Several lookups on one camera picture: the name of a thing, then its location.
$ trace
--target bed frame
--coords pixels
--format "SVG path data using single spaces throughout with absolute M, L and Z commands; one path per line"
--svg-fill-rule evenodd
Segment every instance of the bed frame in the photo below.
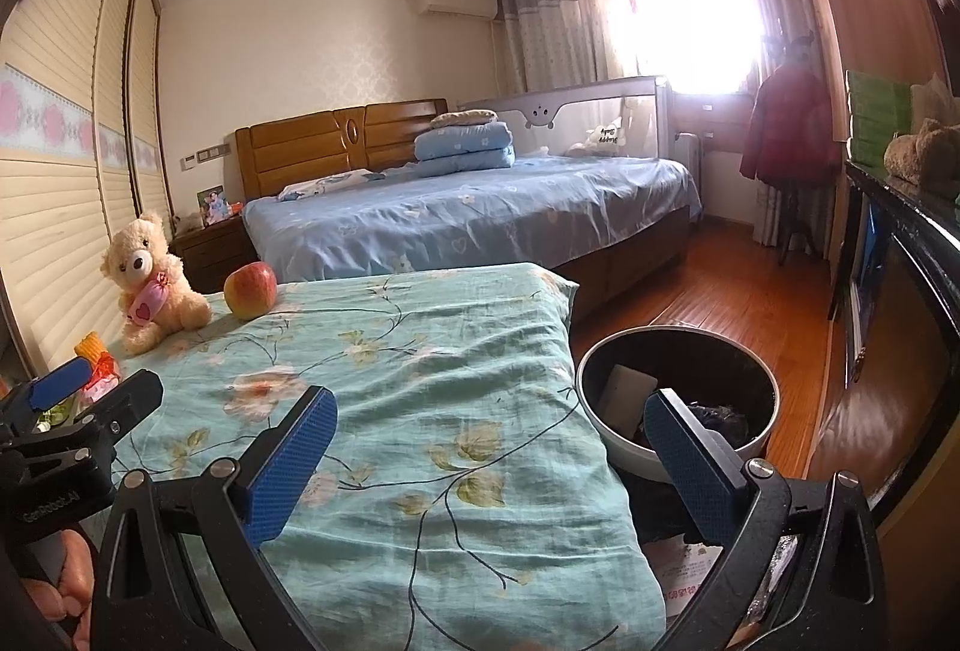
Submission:
M 518 109 L 536 125 L 548 125 L 565 103 L 656 96 L 659 144 L 664 149 L 664 145 L 669 146 L 664 130 L 668 106 L 664 90 L 668 88 L 659 79 L 632 77 L 544 94 L 477 101 L 470 106 Z M 334 109 L 239 128 L 235 137 L 245 199 L 275 196 L 291 183 L 352 169 L 376 172 L 402 166 L 414 158 L 416 135 L 445 111 L 445 100 L 428 98 Z M 555 269 L 580 284 L 573 320 L 587 317 L 655 269 L 682 259 L 688 234 L 689 210 L 683 207 L 623 242 Z

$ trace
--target teddy bear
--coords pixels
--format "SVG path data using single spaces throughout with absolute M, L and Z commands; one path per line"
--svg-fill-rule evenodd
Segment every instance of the teddy bear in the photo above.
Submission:
M 960 194 L 960 127 L 929 118 L 915 134 L 894 137 L 883 154 L 891 175 L 920 189 L 956 199 Z
M 100 271 L 120 286 L 120 310 L 127 316 L 123 342 L 133 356 L 176 331 L 210 323 L 210 304 L 190 288 L 184 263 L 170 253 L 155 212 L 114 234 Z

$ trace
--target hand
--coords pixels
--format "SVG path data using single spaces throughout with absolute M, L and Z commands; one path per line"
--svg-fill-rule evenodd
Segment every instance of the hand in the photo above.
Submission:
M 93 600 L 93 558 L 90 548 L 72 529 L 61 532 L 66 549 L 64 570 L 59 587 L 43 581 L 24 578 L 24 590 L 48 621 L 63 621 L 67 616 L 80 616 L 80 625 L 73 635 L 76 651 L 90 651 L 90 602 Z

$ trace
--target window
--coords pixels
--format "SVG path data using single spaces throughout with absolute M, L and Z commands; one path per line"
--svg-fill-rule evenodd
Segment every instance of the window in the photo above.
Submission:
M 666 74 L 680 93 L 736 93 L 760 52 L 754 0 L 630 0 L 640 74 Z

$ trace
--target apple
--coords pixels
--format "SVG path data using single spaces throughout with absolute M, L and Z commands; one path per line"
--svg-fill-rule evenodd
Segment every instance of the apple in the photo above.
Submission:
M 240 267 L 224 283 L 224 301 L 240 320 L 266 315 L 277 301 L 277 276 L 262 261 Z

